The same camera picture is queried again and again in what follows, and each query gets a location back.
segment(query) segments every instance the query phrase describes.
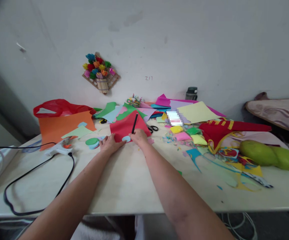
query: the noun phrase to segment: hot glue gun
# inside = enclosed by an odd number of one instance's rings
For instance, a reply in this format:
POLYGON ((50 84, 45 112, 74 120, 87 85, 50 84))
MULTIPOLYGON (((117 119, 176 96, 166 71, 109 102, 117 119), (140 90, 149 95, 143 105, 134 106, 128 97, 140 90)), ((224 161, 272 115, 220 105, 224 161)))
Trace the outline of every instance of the hot glue gun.
POLYGON ((67 137, 63 139, 61 142, 57 143, 53 147, 45 150, 45 155, 48 157, 53 156, 54 154, 61 153, 63 155, 68 155, 69 153, 74 153, 73 148, 69 148, 71 144, 69 145, 70 139, 72 136, 67 137))

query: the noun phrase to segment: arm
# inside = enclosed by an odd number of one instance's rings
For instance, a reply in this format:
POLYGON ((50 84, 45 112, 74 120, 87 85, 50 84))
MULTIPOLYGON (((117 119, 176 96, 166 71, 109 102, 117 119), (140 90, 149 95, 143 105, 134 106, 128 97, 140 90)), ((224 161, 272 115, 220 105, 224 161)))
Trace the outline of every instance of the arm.
POLYGON ((141 129, 129 135, 141 148, 165 214, 180 239, 234 239, 212 209, 148 143, 141 129))
POLYGON ((109 157, 123 146, 114 134, 100 141, 100 152, 63 190, 20 237, 26 239, 70 239, 94 196, 100 176, 109 157))

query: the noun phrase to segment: wooden craft basket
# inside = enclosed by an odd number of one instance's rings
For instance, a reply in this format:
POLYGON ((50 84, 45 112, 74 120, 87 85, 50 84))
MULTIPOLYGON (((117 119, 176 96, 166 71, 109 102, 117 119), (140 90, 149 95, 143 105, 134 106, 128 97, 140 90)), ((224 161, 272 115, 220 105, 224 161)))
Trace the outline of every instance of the wooden craft basket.
MULTIPOLYGON (((95 53, 95 56, 96 56, 96 57, 99 57, 99 58, 102 58, 98 52, 95 53)), ((99 89, 98 83, 97 83, 97 79, 91 79, 91 78, 89 79, 89 78, 87 78, 87 77, 84 75, 84 73, 82 74, 82 77, 84 77, 86 80, 88 80, 88 81, 89 81, 93 86, 95 86, 101 93, 103 93, 104 95, 107 94, 107 92, 102 91, 101 89, 99 89)), ((115 83, 119 80, 119 78, 120 78, 120 75, 117 74, 116 71, 115 71, 115 75, 114 75, 114 76, 112 76, 112 75, 110 74, 110 72, 108 71, 108 75, 107 75, 107 77, 106 77, 106 80, 107 80, 107 82, 108 82, 108 89, 109 89, 108 91, 110 91, 110 89, 115 85, 115 83)))

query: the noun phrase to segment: black scissors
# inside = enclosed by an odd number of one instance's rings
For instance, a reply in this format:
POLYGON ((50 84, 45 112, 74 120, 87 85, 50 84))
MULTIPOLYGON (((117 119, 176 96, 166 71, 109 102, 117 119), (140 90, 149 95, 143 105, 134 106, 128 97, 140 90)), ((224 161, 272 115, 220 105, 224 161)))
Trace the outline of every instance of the black scissors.
POLYGON ((153 131, 158 131, 159 130, 158 127, 156 127, 156 126, 149 126, 147 124, 147 127, 148 127, 148 129, 150 130, 151 133, 153 133, 153 131))

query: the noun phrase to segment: black cable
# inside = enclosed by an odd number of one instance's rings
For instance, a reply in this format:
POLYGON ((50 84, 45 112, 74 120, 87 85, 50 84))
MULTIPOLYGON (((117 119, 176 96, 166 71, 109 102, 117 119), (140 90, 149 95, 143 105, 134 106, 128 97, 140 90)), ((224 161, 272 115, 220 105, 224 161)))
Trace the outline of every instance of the black cable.
POLYGON ((56 144, 56 143, 54 143, 54 142, 49 142, 49 143, 46 143, 46 144, 43 144, 43 145, 40 145, 40 146, 34 146, 34 147, 0 147, 0 148, 13 148, 13 149, 37 148, 37 147, 42 147, 42 146, 47 145, 47 144, 50 144, 50 143, 53 143, 54 145, 56 144))
MULTIPOLYGON (((48 160, 44 161, 43 163, 40 163, 38 166, 32 168, 30 171, 28 171, 27 173, 23 174, 21 177, 18 177, 16 180, 14 180, 14 181, 12 181, 11 183, 9 183, 9 184, 7 185, 7 187, 4 189, 3 200, 4 200, 5 204, 10 207, 11 212, 12 212, 14 215, 16 215, 16 216, 26 216, 26 215, 31 215, 31 214, 35 214, 35 213, 42 212, 42 211, 45 209, 45 208, 44 208, 44 209, 41 209, 41 210, 31 211, 31 212, 24 212, 24 213, 16 212, 16 211, 14 210, 14 207, 13 207, 12 203, 8 200, 8 197, 7 197, 7 189, 8 189, 13 183, 17 182, 18 180, 20 180, 20 179, 23 178, 24 176, 28 175, 30 172, 32 172, 32 171, 33 171, 34 169, 36 169, 37 167, 39 167, 39 166, 41 166, 42 164, 44 164, 44 163, 48 162, 49 160, 51 160, 54 156, 55 156, 55 155, 53 155, 51 158, 49 158, 48 160)), ((70 176, 71 176, 71 174, 72 174, 72 172, 73 172, 75 162, 74 162, 74 158, 73 158, 73 156, 72 156, 72 153, 69 153, 69 156, 70 156, 70 157, 72 158, 72 160, 73 160, 72 169, 71 169, 71 171, 70 171, 67 179, 65 180, 64 184, 62 185, 62 187, 60 188, 59 192, 57 193, 57 195, 56 195, 55 197, 57 197, 57 196, 61 193, 62 189, 64 188, 65 184, 67 183, 67 181, 69 180, 69 178, 70 178, 70 176)))

